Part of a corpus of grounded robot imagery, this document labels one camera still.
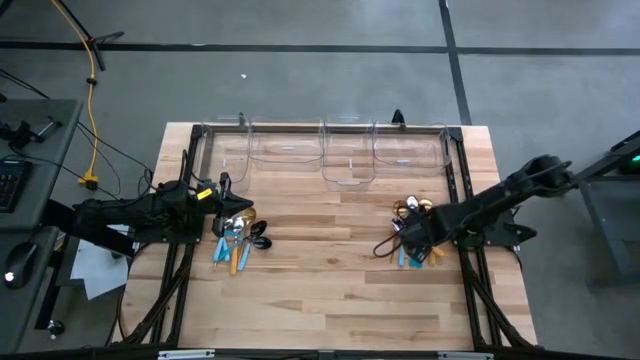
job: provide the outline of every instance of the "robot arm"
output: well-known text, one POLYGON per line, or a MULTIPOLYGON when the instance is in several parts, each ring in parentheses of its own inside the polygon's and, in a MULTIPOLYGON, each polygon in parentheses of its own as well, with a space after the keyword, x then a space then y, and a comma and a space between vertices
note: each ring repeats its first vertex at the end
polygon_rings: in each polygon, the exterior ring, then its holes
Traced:
POLYGON ((253 206, 253 202, 231 192, 229 174, 220 175, 219 186, 198 184, 195 194, 182 180, 160 184, 156 192, 135 199, 101 201, 90 199, 74 205, 74 226, 90 231, 105 225, 124 224, 136 230, 140 242, 188 242, 199 237, 205 215, 215 215, 213 231, 222 236, 228 217, 253 206))
POLYGON ((434 246, 477 236, 500 214, 532 196, 562 196, 575 187, 574 176, 566 169, 570 164, 556 156, 543 155, 462 203, 409 209, 399 231, 402 246, 411 258, 423 262, 434 246))

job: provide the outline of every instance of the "wooden tabletop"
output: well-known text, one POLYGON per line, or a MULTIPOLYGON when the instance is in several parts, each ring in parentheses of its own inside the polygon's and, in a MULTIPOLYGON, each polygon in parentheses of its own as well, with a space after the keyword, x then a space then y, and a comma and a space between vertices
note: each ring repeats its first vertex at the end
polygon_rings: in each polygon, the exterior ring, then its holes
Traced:
MULTIPOLYGON (((192 125, 167 124, 154 182, 178 176, 192 125)), ((489 130, 468 126, 463 135, 478 193, 499 181, 489 130)), ((356 160, 354 169, 359 166, 356 160)), ((454 166, 459 174, 455 159, 454 166)), ((180 346, 472 349, 462 274, 451 244, 441 246, 447 256, 437 266, 425 264, 423 269, 400 269, 396 259, 372 256, 373 247, 392 233, 393 202, 411 194, 435 204, 449 202, 442 175, 377 175, 367 191, 336 192, 325 186, 320 170, 252 166, 248 190, 241 196, 255 202, 258 219, 269 223, 265 235, 274 245, 268 251, 254 249, 245 270, 236 276, 224 263, 214 272, 211 255, 216 243, 211 223, 205 224, 191 270, 180 346)), ((133 264, 123 301, 127 333, 158 296, 166 251, 166 245, 151 245, 133 264)), ((514 255, 497 248, 487 248, 486 253, 496 302, 521 334, 535 343, 514 255)), ((486 311, 481 305, 478 309, 483 335, 489 339, 486 311)))

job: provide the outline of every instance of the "clear plastic bin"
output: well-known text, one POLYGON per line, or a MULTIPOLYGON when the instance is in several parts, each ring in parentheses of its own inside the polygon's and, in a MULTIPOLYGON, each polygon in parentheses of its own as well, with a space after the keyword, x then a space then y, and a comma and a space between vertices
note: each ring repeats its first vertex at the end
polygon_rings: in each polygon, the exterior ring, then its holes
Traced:
POLYGON ((366 191, 375 180, 373 122, 356 115, 330 117, 322 176, 331 191, 366 191), (349 128, 348 132, 340 131, 349 128))
MULTIPOLYGON (((196 158, 200 169, 206 166, 206 162, 209 163, 205 177, 216 183, 220 179, 220 173, 229 173, 231 191, 234 194, 246 192, 251 183, 249 149, 253 131, 251 124, 241 128, 239 120, 239 116, 231 115, 219 116, 214 121, 216 125, 238 126, 238 131, 234 133, 218 133, 215 125, 203 123, 203 138, 196 158)), ((200 170, 196 171, 196 175, 203 180, 200 170)))
POLYGON ((403 177, 440 175, 451 162, 449 130, 444 124, 429 125, 433 134, 407 134, 397 125, 376 122, 374 158, 377 174, 403 177))
POLYGON ((249 156, 259 170, 317 171, 320 169, 325 128, 322 119, 295 121, 296 126, 312 128, 311 132, 260 132, 261 127, 291 122, 291 119, 264 117, 256 117, 252 120, 254 132, 249 156))

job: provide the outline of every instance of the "concrete floor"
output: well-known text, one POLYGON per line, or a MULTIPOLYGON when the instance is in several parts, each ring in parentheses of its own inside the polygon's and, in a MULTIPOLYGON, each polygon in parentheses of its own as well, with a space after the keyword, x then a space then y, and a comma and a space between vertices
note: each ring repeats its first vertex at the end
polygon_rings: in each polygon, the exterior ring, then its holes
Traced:
MULTIPOLYGON (((95 35, 124 30, 123 41, 445 44, 437 0, 105 4, 68 1, 95 35)), ((634 0, 449 0, 449 7, 459 46, 640 46, 640 3, 634 0)), ((0 19, 0 39, 7 38, 75 41, 43 0, 15 2, 0 19)), ((1 68, 50 96, 85 98, 88 64, 83 52, 0 54, 1 68)), ((94 100, 100 135, 149 166, 155 164, 167 121, 210 120, 239 111, 290 118, 328 113, 389 118, 401 108, 414 124, 460 124, 447 55, 108 52, 104 57, 108 70, 98 74, 94 100)), ((578 171, 638 130, 638 60, 461 56, 471 120, 490 127, 501 174, 545 153, 573 160, 578 171)), ((36 97, 4 81, 0 92, 36 97)), ((65 164, 81 172, 89 156, 86 139, 77 136, 65 164)), ((132 179, 137 180, 140 169, 126 160, 114 165, 126 179, 122 195, 134 195, 132 179)), ((103 186, 115 186, 105 164, 100 163, 98 172, 103 186)), ((66 204, 87 195, 64 173, 54 191, 66 204)), ((579 194, 530 200, 518 221, 539 231, 521 254, 539 343, 554 350, 640 357, 640 287, 594 291, 585 285, 605 273, 611 261, 579 194)), ((30 333, 23 351, 104 344, 118 295, 87 302, 82 292, 65 293, 56 312, 67 323, 67 333, 56 341, 30 333), (96 316, 102 320, 94 321, 96 316)))

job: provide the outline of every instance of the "desk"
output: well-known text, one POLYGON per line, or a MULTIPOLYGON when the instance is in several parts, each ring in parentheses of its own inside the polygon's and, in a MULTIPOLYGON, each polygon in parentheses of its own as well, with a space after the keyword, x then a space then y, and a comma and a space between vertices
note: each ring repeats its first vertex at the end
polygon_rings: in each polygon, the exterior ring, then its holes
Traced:
MULTIPOLYGON (((29 143, 22 151, 30 156, 61 164, 71 143, 81 109, 82 104, 75 100, 10 100, 0 103, 0 121, 9 123, 15 128, 20 121, 24 120, 35 132, 49 123, 48 116, 60 121, 62 127, 47 132, 43 143, 29 143)), ((7 143, 0 141, 0 157, 9 154, 13 152, 7 143)), ((4 266, 11 249, 21 242, 31 239, 40 245, 40 248, 34 262, 31 280, 24 288, 9 290, 4 284, 0 285, 0 318, 2 318, 0 353, 14 352, 20 344, 49 266, 58 234, 58 230, 53 227, 44 227, 35 235, 33 232, 41 222, 60 168, 36 160, 31 161, 33 162, 31 174, 15 211, 12 214, 0 214, 0 266, 4 266)), ((55 300, 50 304, 51 307, 44 307, 44 315, 53 309, 53 304, 55 300)))
MULTIPOLYGON (((177 177, 192 125, 167 124, 155 182, 177 177)), ((499 181, 489 131, 463 127, 463 135, 478 193, 499 181)), ((242 196, 254 200, 258 218, 269 222, 266 235, 274 246, 267 253, 253 251, 236 277, 223 264, 213 272, 215 242, 211 223, 205 224, 191 269, 180 347, 472 349, 460 264, 451 244, 443 246, 447 257, 435 268, 398 269, 389 259, 371 256, 373 246, 388 235, 393 202, 409 194, 448 202, 441 180, 379 177, 366 192, 338 193, 328 192, 317 173, 255 166, 251 171, 251 187, 242 196)), ((158 295, 166 252, 166 245, 152 244, 133 264, 123 301, 127 333, 158 295)), ((516 259, 503 249, 486 252, 496 302, 535 343, 516 259)), ((486 312, 481 305, 478 309, 489 338, 486 312)))

